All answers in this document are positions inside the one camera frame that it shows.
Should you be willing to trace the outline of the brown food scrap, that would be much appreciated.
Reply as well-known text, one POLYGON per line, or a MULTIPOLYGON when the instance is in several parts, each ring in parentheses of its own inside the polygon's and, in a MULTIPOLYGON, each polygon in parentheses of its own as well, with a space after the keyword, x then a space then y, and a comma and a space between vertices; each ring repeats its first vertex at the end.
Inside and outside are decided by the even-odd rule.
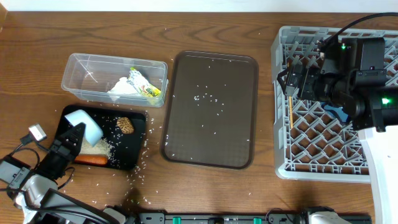
POLYGON ((123 134, 132 134, 134 132, 134 126, 127 117, 118 118, 117 126, 123 134))

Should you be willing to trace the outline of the wooden chopstick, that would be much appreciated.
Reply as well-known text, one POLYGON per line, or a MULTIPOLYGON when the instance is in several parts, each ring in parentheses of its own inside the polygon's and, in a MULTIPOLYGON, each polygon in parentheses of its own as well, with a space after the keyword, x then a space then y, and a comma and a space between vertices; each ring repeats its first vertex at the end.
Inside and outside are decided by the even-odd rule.
POLYGON ((289 101, 289 125, 290 125, 290 129, 292 129, 294 126, 292 96, 288 96, 288 101, 289 101))

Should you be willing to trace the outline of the white napkin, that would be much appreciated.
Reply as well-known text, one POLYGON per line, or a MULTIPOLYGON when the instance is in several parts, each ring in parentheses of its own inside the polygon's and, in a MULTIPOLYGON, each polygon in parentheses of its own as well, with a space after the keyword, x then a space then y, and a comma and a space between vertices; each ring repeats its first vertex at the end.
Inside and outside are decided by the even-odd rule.
POLYGON ((141 94, 136 91, 136 89, 127 82, 127 77, 122 77, 115 84, 110 91, 108 91, 109 97, 116 101, 121 96, 140 96, 141 94))

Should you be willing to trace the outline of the light blue rice bowl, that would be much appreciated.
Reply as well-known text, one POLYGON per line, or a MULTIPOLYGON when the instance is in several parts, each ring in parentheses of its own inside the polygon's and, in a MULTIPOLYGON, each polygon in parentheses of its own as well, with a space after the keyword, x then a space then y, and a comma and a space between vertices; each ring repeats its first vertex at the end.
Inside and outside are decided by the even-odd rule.
POLYGON ((86 111, 76 110, 65 115, 65 118, 73 126, 76 126, 80 123, 84 123, 86 125, 84 138, 90 143, 91 146, 95 146, 103 137, 102 129, 86 111))

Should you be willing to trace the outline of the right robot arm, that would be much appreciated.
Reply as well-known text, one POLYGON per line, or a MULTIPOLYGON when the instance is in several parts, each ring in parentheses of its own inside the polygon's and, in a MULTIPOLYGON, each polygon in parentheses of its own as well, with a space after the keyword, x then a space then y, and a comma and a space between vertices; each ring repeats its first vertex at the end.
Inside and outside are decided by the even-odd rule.
POLYGON ((285 96, 341 108, 369 166, 376 223, 397 223, 397 87, 388 86, 385 40, 320 41, 321 68, 294 62, 277 75, 285 96))

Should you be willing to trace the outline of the orange carrot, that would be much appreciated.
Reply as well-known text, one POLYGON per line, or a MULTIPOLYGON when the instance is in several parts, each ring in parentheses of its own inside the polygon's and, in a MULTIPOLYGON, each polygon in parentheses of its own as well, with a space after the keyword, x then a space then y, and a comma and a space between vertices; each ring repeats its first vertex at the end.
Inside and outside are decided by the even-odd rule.
POLYGON ((75 158, 74 163, 105 166, 108 163, 108 158, 104 155, 79 155, 75 158))

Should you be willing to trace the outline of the green yellow snack wrapper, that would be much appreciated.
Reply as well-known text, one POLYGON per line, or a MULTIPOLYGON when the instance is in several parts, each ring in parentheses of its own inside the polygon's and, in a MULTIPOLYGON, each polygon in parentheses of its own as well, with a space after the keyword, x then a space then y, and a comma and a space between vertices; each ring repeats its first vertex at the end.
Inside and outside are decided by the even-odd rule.
POLYGON ((141 72, 136 70, 134 67, 130 68, 127 82, 142 96, 156 98, 161 94, 161 91, 149 83, 141 72))

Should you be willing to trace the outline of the dark blue plate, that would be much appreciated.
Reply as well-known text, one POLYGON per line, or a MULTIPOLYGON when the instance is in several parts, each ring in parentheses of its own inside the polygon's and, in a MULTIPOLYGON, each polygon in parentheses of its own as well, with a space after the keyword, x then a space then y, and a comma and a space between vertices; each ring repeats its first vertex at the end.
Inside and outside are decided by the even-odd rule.
POLYGON ((334 107, 327 103, 323 103, 322 108, 341 124, 349 124, 351 122, 351 118, 343 111, 342 107, 334 107))

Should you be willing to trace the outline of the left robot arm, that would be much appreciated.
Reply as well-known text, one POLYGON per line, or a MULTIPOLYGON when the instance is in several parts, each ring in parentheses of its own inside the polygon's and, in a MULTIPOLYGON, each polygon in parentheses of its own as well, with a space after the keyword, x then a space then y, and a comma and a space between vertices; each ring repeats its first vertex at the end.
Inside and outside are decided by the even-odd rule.
POLYGON ((39 124, 29 127, 20 145, 1 159, 1 181, 6 183, 3 192, 24 213, 24 223, 125 223, 127 217, 114 207, 98 210, 75 198, 61 193, 57 179, 66 171, 80 153, 86 125, 79 123, 54 139, 47 155, 38 159, 35 167, 16 159, 14 154, 39 144, 47 136, 39 124))

